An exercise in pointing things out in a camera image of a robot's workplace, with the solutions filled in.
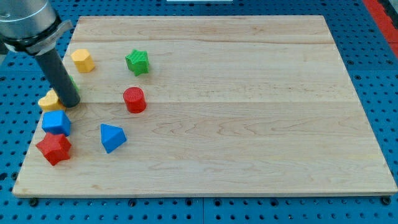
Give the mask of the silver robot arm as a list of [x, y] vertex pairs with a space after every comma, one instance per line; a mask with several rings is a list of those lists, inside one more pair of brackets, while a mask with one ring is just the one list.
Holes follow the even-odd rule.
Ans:
[[43, 55], [72, 27], [49, 0], [1, 0], [1, 42], [12, 52]]

